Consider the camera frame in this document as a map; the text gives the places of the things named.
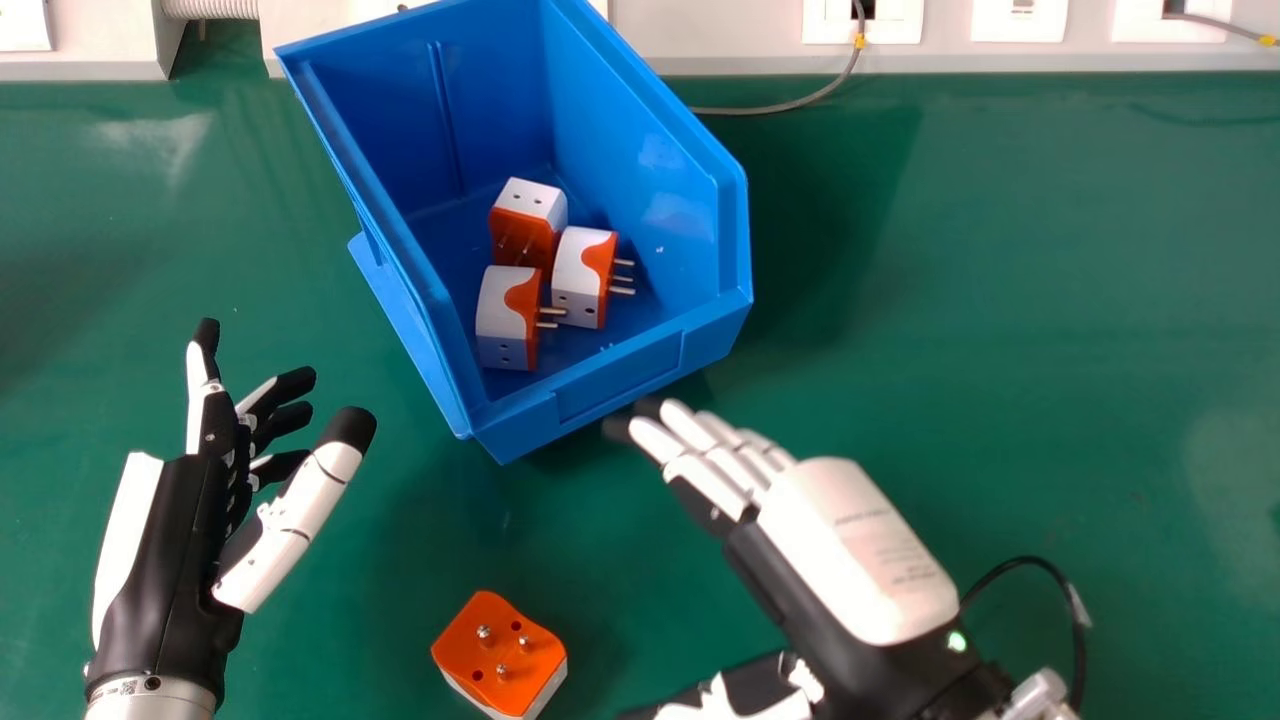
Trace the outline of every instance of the green indicator light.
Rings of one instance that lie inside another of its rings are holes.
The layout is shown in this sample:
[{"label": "green indicator light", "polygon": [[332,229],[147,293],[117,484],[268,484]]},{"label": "green indicator light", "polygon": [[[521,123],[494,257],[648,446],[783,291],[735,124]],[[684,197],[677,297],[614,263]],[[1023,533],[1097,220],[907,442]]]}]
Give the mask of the green indicator light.
[{"label": "green indicator light", "polygon": [[969,650],[969,641],[959,630],[951,630],[947,635],[947,650],[951,652],[964,652]]}]

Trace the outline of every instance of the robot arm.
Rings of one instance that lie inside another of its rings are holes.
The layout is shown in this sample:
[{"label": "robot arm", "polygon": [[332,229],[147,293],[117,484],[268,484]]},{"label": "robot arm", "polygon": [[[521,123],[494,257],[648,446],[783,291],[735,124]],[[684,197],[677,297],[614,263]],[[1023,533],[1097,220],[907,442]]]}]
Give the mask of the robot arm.
[{"label": "robot arm", "polygon": [[[1011,684],[964,634],[951,578],[855,462],[797,462],[768,438],[673,400],[643,402],[635,416],[608,420],[605,433],[662,468],[791,644],[628,720],[987,720],[1012,707]],[[741,673],[755,680],[731,682]],[[1061,680],[1041,685],[1037,697],[1047,697]],[[755,700],[741,697],[753,689]]]},{"label": "robot arm", "polygon": [[[374,436],[372,415],[348,407],[314,451],[257,456],[310,421],[311,406],[294,401],[315,372],[271,378],[236,406],[214,360],[218,340],[206,319],[187,348],[186,454],[125,461],[93,583],[95,652],[84,665],[93,720],[212,715],[244,612],[297,562]],[[276,498],[243,523],[253,493],[278,482]]]}]

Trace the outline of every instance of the gray cable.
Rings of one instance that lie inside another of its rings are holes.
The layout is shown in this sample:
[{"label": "gray cable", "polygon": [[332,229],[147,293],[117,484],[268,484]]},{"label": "gray cable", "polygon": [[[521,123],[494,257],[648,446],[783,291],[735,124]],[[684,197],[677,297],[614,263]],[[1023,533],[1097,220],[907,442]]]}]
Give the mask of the gray cable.
[{"label": "gray cable", "polygon": [[1225,29],[1226,32],[1230,32],[1231,35],[1239,35],[1240,37],[1248,37],[1249,40],[1252,40],[1254,42],[1260,42],[1262,45],[1267,45],[1267,46],[1274,46],[1275,45],[1275,36],[1272,36],[1272,35],[1267,35],[1267,33],[1263,33],[1263,32],[1253,32],[1252,29],[1243,28],[1240,26],[1231,24],[1229,22],[1224,22],[1224,20],[1220,20],[1220,19],[1216,19],[1216,18],[1206,18],[1204,15],[1190,15],[1190,14],[1187,14],[1187,13],[1165,13],[1165,19],[1166,20],[1187,20],[1189,23],[1199,23],[1202,26],[1216,27],[1217,29]]},{"label": "gray cable", "polygon": [[[861,0],[854,0],[854,12],[858,13],[858,37],[864,37],[867,33],[867,12],[863,9]],[[849,56],[849,64],[845,69],[836,76],[836,79],[827,83],[824,87],[815,92],[810,92],[804,97],[796,100],[788,100],[786,102],[778,102],[776,105],[763,105],[759,108],[690,108],[694,113],[699,115],[733,115],[733,117],[748,117],[748,115],[772,115],[774,113],[786,113],[787,110],[795,110],[796,108],[804,108],[810,102],[817,102],[823,97],[831,95],[841,85],[849,79],[849,76],[854,73],[854,65],[858,64],[858,58],[863,54],[861,42],[854,42],[854,53]]]}]

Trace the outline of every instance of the black cable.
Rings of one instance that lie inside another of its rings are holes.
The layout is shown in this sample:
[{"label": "black cable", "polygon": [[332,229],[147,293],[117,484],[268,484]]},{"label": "black cable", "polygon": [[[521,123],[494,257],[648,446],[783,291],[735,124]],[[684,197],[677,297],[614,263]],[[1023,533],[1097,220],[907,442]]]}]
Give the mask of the black cable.
[{"label": "black cable", "polygon": [[1005,573],[1020,568],[1023,565],[1034,565],[1041,570],[1044,570],[1057,580],[1057,587],[1062,589],[1062,596],[1066,598],[1066,606],[1071,611],[1071,691],[1068,694],[1066,702],[1073,710],[1080,712],[1080,705],[1084,702],[1084,682],[1088,673],[1088,655],[1084,648],[1084,632],[1092,625],[1089,620],[1089,614],[1084,610],[1084,603],[1080,601],[1080,593],[1075,592],[1075,585],[1068,579],[1066,574],[1059,570],[1057,565],[1053,565],[1048,560],[1036,555],[1021,555],[1005,560],[1000,565],[992,568],[986,575],[983,575],[977,583],[969,588],[969,592],[964,593],[960,600],[960,612],[969,610],[974,598],[978,597],[982,591],[987,589],[987,585],[993,583],[997,578]]}]

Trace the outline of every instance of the green table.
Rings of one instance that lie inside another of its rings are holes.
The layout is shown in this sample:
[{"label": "green table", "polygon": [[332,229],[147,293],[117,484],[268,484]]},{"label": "green table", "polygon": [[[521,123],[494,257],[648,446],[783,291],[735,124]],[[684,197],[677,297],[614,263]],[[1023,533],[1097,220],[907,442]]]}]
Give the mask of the green table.
[{"label": "green table", "polygon": [[[221,717],[476,717],[428,648],[481,587],[568,644],[548,720],[780,644],[639,456],[586,430],[498,468],[456,441],[257,38],[212,26],[180,63],[166,86],[0,86],[0,719],[79,712],[118,471],[179,452],[204,314],[234,392],[311,363],[320,414],[381,423],[247,624]],[[732,356],[672,392],[861,461],[961,585],[1059,561],[1097,623],[1089,720],[1280,715],[1276,76],[877,77],[709,126],[750,176],[759,300]],[[1034,571],[972,630],[1016,674],[1069,667]]]}]

